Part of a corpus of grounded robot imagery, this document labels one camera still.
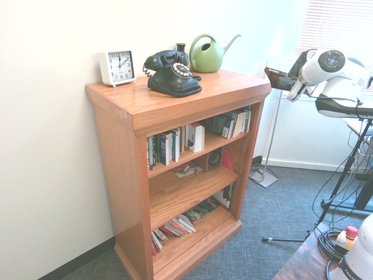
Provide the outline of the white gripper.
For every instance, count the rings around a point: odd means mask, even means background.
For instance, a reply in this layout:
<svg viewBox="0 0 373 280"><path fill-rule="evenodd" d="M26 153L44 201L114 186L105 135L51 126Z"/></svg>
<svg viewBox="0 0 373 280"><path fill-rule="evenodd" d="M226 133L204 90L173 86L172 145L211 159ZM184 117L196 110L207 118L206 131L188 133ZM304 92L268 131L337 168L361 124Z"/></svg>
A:
<svg viewBox="0 0 373 280"><path fill-rule="evenodd" d="M289 91L287 100L295 102L301 97L302 94L312 96L312 87L312 84L309 84L308 82L302 79L298 79Z"/></svg>

